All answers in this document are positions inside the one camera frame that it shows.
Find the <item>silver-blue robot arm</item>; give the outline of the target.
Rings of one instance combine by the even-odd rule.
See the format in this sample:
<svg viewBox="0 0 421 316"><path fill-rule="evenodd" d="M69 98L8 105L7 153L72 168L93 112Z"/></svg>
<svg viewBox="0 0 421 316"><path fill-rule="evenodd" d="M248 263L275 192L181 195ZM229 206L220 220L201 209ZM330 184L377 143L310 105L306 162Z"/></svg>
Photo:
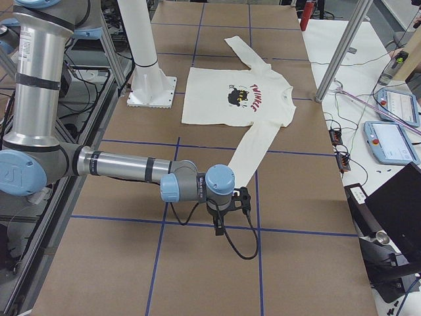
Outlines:
<svg viewBox="0 0 421 316"><path fill-rule="evenodd" d="M191 161L119 155L58 141L54 135L65 45L102 34L99 1L16 1L19 57L12 129L3 138L1 190L28 196L66 176L107 176L159 186L163 201L205 203L215 232L240 199L234 173L215 165L201 173Z"/></svg>

